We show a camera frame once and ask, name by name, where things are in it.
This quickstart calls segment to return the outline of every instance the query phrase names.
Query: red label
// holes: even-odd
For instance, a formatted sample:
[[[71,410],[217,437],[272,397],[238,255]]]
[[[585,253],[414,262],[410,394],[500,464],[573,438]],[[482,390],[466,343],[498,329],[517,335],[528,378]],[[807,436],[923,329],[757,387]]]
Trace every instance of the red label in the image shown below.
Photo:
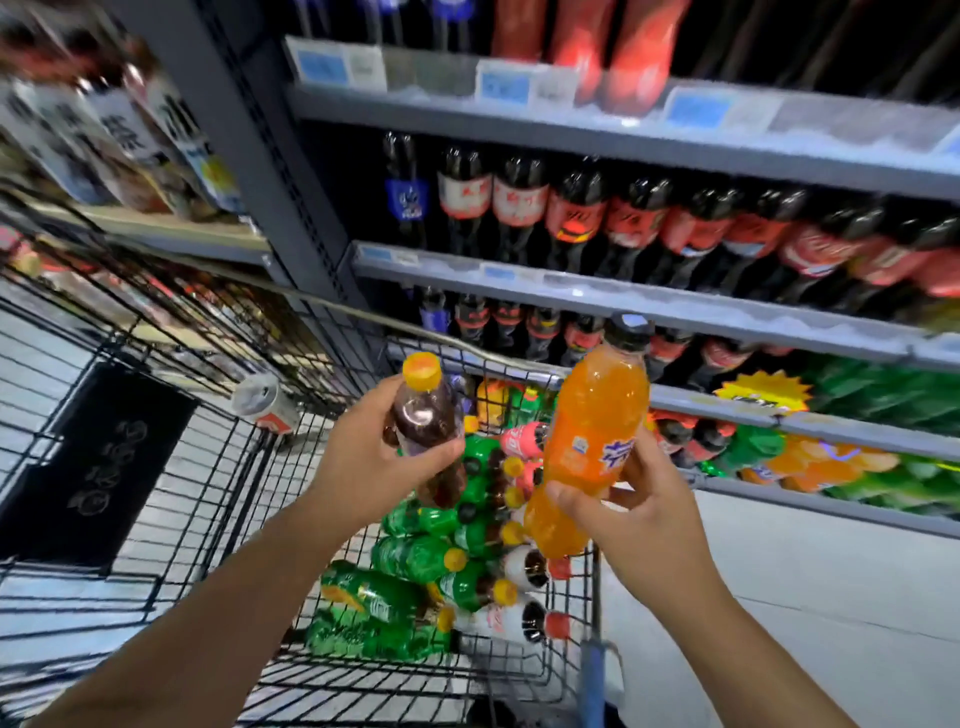
[[[700,220],[685,209],[674,207],[663,222],[660,239],[678,255],[705,255],[716,247],[733,220]]]
[[[550,190],[550,204],[546,209],[544,225],[558,240],[564,243],[586,243],[603,221],[607,203],[574,205],[564,200],[556,190]]]
[[[841,240],[815,225],[800,223],[785,234],[780,262],[808,278],[822,278],[856,255],[867,240]]]
[[[621,248],[646,248],[657,237],[666,210],[636,209],[619,197],[610,200],[604,233]]]

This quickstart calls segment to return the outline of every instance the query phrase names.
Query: cola bottle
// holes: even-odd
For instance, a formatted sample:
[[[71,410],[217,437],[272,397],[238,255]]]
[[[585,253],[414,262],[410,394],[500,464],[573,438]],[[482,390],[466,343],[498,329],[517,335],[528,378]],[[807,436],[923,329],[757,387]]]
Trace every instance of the cola bottle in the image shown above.
[[[408,133],[386,132],[387,208],[396,218],[399,242],[426,250],[426,210],[430,188],[420,177],[417,147]]]
[[[460,327],[460,338],[474,346],[483,346],[483,331],[490,320],[487,299],[474,293],[461,293],[453,307],[453,313]]]
[[[576,366],[603,339],[603,325],[603,317],[588,314],[580,314],[567,324],[564,331],[566,351],[561,357],[560,366]]]
[[[607,184],[597,157],[584,157],[550,189],[544,225],[550,233],[546,267],[580,273],[584,245],[600,230],[607,209]]]
[[[450,252],[482,257],[480,224],[490,209],[493,185],[492,175],[484,170],[480,153],[462,144],[448,145],[441,157],[437,188],[440,207],[446,213]]]
[[[698,177],[686,201],[670,210],[660,231],[660,259],[647,283],[686,288],[694,269],[733,224],[742,198],[740,188],[726,177]]]
[[[643,170],[615,194],[607,209],[607,254],[594,273],[601,278],[633,280],[636,257],[660,232],[673,181],[662,171]]]
[[[500,228],[497,260],[527,264],[527,245],[543,219],[549,193],[542,159],[523,152],[507,155],[493,178],[493,215]]]
[[[550,355],[550,344],[560,332],[560,311],[556,308],[536,306],[527,315],[526,358],[530,361],[546,361]]]
[[[770,254],[780,235],[803,211],[809,193],[795,185],[756,181],[746,192],[745,209],[712,253],[698,266],[693,289],[732,296],[744,271]]]
[[[807,288],[866,247],[884,214],[882,198],[862,195],[838,202],[833,192],[823,193],[811,211],[817,222],[798,222],[784,231],[777,254],[757,261],[756,269],[751,266],[738,295],[799,303]]]

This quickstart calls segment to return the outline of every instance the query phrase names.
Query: black bottle cap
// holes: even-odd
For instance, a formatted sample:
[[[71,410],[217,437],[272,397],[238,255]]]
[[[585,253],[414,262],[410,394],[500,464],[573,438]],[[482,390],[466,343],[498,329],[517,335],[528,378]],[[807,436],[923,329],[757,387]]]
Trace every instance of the black bottle cap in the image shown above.
[[[642,352],[654,335],[654,325],[638,313],[614,313],[603,330],[604,340],[624,352]]]

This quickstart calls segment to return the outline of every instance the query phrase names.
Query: yellow bottle cap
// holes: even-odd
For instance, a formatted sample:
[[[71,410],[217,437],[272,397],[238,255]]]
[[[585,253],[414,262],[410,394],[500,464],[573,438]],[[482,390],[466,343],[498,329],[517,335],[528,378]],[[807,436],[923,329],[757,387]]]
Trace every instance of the yellow bottle cap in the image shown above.
[[[503,461],[503,474],[509,477],[520,477],[523,475],[523,461],[511,455]]]
[[[523,526],[516,521],[507,521],[500,528],[500,541],[505,546],[519,546],[527,542],[527,535],[523,531]]]
[[[444,554],[444,567],[447,571],[463,571],[467,565],[467,552],[462,548],[448,548]]]
[[[403,360],[403,380],[408,387],[418,392],[436,389],[440,386],[442,376],[440,359],[436,354],[417,352]]]
[[[497,579],[493,584],[493,601],[501,607],[512,607],[516,604],[516,584],[507,579]]]

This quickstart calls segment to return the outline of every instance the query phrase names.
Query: bottle label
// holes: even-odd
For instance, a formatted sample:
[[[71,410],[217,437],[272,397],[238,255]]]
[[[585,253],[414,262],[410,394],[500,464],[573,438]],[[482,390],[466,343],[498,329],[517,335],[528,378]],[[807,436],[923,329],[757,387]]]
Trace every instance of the bottle label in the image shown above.
[[[780,245],[780,262],[807,278],[822,278],[863,248],[863,240],[840,240],[815,225],[800,224]]]
[[[511,228],[529,228],[543,218],[549,194],[548,184],[533,189],[517,189],[494,178],[493,214]]]
[[[606,208],[606,202],[574,205],[564,200],[556,190],[550,190],[544,225],[557,240],[586,243],[600,230]]]
[[[752,353],[753,352],[731,352],[716,339],[708,339],[701,349],[704,363],[721,372],[728,372],[740,366],[750,358],[750,354]]]
[[[674,207],[663,221],[660,239],[677,255],[700,257],[716,247],[731,224],[732,220],[700,220]]]
[[[472,220],[490,209],[491,175],[458,182],[438,172],[437,189],[440,192],[440,207],[457,220]]]
[[[646,248],[657,237],[666,218],[666,210],[636,209],[614,197],[607,210],[604,233],[621,248]]]

